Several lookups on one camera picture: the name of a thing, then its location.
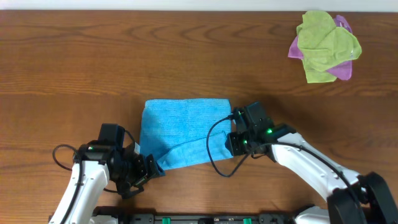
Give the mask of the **blue microfiber cloth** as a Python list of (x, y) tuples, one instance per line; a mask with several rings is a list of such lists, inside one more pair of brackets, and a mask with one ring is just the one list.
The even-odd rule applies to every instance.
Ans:
[(152, 154), (163, 170), (178, 169), (232, 158), (225, 148), (231, 123), (229, 100), (194, 98), (153, 99), (145, 102), (139, 145), (145, 156)]

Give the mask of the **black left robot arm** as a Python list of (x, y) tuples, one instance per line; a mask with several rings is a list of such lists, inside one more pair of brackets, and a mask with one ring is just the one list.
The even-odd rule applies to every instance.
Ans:
[(143, 192), (148, 181), (165, 174), (153, 155), (140, 153), (136, 141), (123, 146), (127, 134), (129, 131), (118, 124), (104, 123), (96, 140), (72, 148), (71, 177), (55, 213), (49, 218), (50, 224), (137, 223), (141, 220), (123, 212), (100, 212), (96, 206), (109, 182), (116, 185), (114, 193), (129, 199)]

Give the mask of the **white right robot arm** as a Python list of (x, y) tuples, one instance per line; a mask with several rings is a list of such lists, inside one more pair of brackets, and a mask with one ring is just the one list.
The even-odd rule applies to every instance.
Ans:
[(379, 174), (362, 175), (311, 146), (291, 126), (274, 124), (259, 103), (234, 108), (227, 116), (235, 131), (227, 135), (233, 156), (269, 157), (303, 179), (327, 203), (300, 212), (295, 223), (397, 223), (397, 205)]

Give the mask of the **purple microfiber cloth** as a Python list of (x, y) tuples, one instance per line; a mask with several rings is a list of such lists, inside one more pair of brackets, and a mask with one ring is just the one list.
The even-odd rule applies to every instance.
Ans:
[[(348, 32), (353, 33), (352, 28), (350, 27), (348, 21), (343, 16), (337, 15), (333, 20), (337, 27), (343, 27)], [(304, 56), (303, 53), (298, 48), (297, 42), (298, 42), (298, 37), (296, 37), (290, 45), (288, 58), (300, 59), (301, 61), (303, 61)], [(328, 69), (325, 73), (320, 75), (306, 72), (306, 79), (308, 83), (327, 83), (327, 82), (334, 82), (336, 79), (349, 80), (352, 76), (352, 72), (353, 72), (352, 61), (346, 61), (335, 67)]]

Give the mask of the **green microfiber cloth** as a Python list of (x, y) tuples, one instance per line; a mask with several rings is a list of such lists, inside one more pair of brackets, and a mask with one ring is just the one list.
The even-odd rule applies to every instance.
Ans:
[(303, 53), (303, 69), (320, 75), (343, 62), (359, 58), (362, 48), (353, 33), (337, 27), (325, 11), (308, 11), (296, 28), (297, 46)]

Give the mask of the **black mounting rail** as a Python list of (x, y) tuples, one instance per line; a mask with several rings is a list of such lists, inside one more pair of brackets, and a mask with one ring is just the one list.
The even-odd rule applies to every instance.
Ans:
[(328, 211), (317, 206), (296, 214), (266, 212), (248, 214), (155, 214), (127, 213), (114, 207), (96, 207), (89, 220), (94, 224), (329, 224)]

